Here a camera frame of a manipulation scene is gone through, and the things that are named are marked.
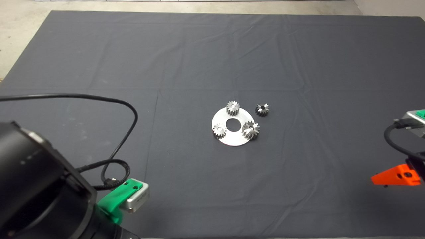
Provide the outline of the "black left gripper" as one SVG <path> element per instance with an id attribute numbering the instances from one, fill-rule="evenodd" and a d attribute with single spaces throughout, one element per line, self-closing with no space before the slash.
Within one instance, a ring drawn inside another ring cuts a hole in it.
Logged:
<path id="1" fill-rule="evenodd" d="M 140 239 L 140 237 L 118 224 L 103 213 L 94 213 L 87 225 L 88 239 Z"/>

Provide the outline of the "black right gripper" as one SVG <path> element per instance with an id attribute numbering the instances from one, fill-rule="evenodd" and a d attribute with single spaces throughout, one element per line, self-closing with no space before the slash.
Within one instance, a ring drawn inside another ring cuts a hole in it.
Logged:
<path id="1" fill-rule="evenodd" d="M 371 177 L 374 185 L 382 186 L 419 186 L 425 181 L 425 162 L 423 154 L 413 153 L 407 156 L 406 163 L 397 165 Z"/>

